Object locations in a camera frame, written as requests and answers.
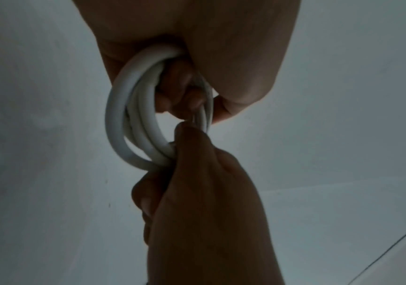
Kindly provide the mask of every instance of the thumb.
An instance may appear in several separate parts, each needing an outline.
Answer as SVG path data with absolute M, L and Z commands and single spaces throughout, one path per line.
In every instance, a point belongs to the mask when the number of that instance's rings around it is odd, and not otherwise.
M 210 138 L 192 122 L 182 122 L 175 129 L 176 170 L 196 172 L 217 161 Z

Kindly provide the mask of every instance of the white cable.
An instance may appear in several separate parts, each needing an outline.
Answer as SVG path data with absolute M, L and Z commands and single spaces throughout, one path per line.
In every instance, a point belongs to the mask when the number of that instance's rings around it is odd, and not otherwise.
M 154 171 L 173 165 L 175 148 L 166 141 L 156 120 L 154 91 L 165 61 L 185 54 L 171 45 L 150 46 L 135 55 L 120 71 L 112 85 L 106 106 L 106 133 L 115 152 L 130 165 Z M 202 76 L 193 82 L 206 93 L 206 103 L 193 121 L 207 132 L 214 109 L 212 87 Z M 148 161 L 135 154 L 125 137 L 145 152 Z

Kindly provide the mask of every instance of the skin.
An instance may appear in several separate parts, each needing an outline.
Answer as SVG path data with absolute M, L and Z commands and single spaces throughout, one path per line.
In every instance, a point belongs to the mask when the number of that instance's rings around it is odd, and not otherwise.
M 173 173 L 132 190 L 142 209 L 150 285 L 284 284 L 267 219 L 247 173 L 191 123 L 178 125 Z
M 214 122 L 239 113 L 272 88 L 296 21 L 299 0 L 74 0 L 95 34 L 113 81 L 154 42 L 185 47 L 156 93 L 156 111 L 189 119 L 204 103 L 191 87 L 198 70 L 220 94 Z
M 181 45 L 155 94 L 157 112 L 189 119 L 204 103 L 196 71 L 219 93 L 214 122 L 271 89 L 299 0 L 74 0 L 111 81 L 155 42 Z M 174 170 L 148 173 L 132 190 L 145 221 L 150 285 L 284 284 L 264 209 L 238 161 L 190 123 L 176 130 Z

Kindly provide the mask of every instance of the coiled cable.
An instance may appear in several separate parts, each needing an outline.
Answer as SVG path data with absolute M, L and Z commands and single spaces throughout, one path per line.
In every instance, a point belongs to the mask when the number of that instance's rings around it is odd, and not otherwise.
M 115 79 L 106 105 L 106 134 L 112 148 L 127 163 L 139 169 L 155 171 L 173 165 L 176 150 L 164 138 L 156 119 L 154 93 L 165 61 L 186 52 L 172 45 L 154 45 L 136 54 Z M 206 102 L 193 116 L 203 132 L 212 124 L 214 102 L 212 87 L 198 75 L 194 82 L 206 94 Z M 125 141 L 145 152 L 146 160 L 135 154 Z

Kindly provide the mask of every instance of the white ceiling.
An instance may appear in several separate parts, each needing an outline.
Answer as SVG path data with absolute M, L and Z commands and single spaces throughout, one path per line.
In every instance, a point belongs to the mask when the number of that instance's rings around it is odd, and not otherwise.
M 0 0 L 0 284 L 144 282 L 109 88 L 71 1 Z M 406 233 L 406 2 L 304 1 L 273 92 L 210 135 L 262 191 L 290 284 L 349 282 Z

